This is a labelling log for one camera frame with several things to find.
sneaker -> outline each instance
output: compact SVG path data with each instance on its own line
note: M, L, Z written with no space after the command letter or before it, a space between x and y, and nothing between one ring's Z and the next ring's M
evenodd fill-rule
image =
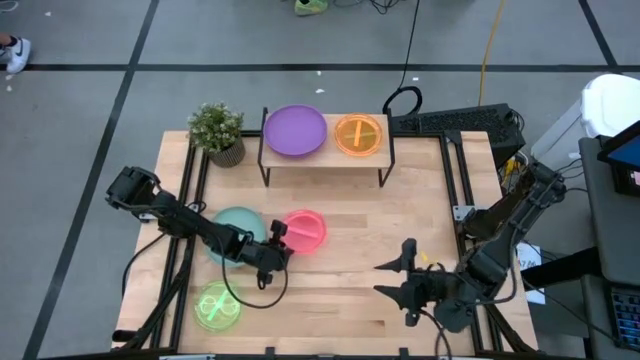
M9 74L17 74L25 66L31 53L31 42L26 39L18 38L18 43L13 46L6 46L7 52L11 59L7 64L7 72Z
M328 6L329 0L309 0L306 4L296 0L294 11L298 16L316 15L327 10Z

orange plate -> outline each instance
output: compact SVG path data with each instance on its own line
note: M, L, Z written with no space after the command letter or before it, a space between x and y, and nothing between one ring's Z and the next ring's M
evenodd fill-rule
M367 114L349 114L336 124L335 136L340 150L352 156L368 156L380 147L382 128Z

green plant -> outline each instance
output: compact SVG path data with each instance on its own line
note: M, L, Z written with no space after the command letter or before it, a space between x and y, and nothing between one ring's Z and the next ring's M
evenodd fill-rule
M189 117L189 136L195 146L219 153L236 142L242 130L243 113L234 113L224 103L202 104Z

black floor stripe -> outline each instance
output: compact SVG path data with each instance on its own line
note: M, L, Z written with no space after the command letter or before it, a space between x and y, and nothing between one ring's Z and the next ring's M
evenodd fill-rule
M73 216L73 221L71 223L69 233L67 234L67 239L65 240L62 248L47 294L42 306L40 307L40 312L38 313L36 323L33 331L31 332L31 336L29 337L29 342L27 343L23 359L36 359L40 352L40 347L47 332L49 322L51 321L51 316L53 315L53 310L55 309L58 297L60 296L64 279L67 276L67 271L69 270L69 265L71 264L71 259L73 258L73 253L76 249L78 238L80 237L80 232L82 231L82 226L84 225L84 220L87 216L89 205L91 204L91 199L93 198L93 193L95 192L96 185L98 184L98 179L100 178L100 173L102 172L102 167L107 157L109 145L111 145L115 128L118 124L118 120L120 119L122 107L127 98L129 87L131 86L135 66L140 60L142 48L147 39L147 35L149 34L149 29L151 27L153 17L155 16L156 9L158 8L158 1L159 0L151 0L149 4L147 14L142 23L142 28L140 29L138 39L129 60L127 72L123 77L122 84L120 85L113 108L111 109L111 114L109 115L109 120L107 121L104 133L102 134L102 139L100 140L96 157L93 160L89 177L85 183L80 203L78 204L75 215Z
M269 71L402 71L404 64L138 64L135 71L149 72L269 72ZM408 71L480 72L474 64L409 64ZM123 64L31 64L27 71L128 71ZM634 72L640 65L488 65L495 73L597 73Z
M600 25L598 25L596 17L595 15L593 15L593 11L591 11L591 6L589 6L587 0L578 0L578 2L580 3L582 12L584 12L584 16L587 18L589 27L591 27L593 36L595 36L596 41L598 42L598 46L600 47L600 51L602 51L602 55L607 61L607 64L612 67L618 66L618 63L616 62L616 59L613 57L613 53L611 52L611 48L609 48L609 44L607 44L607 40L604 38L604 34L600 29Z

purple plate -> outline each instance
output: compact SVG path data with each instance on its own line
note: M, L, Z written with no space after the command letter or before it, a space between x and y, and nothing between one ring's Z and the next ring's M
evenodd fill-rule
M327 139L327 121L311 106L285 106L267 119L264 138L273 151L282 155L307 155Z

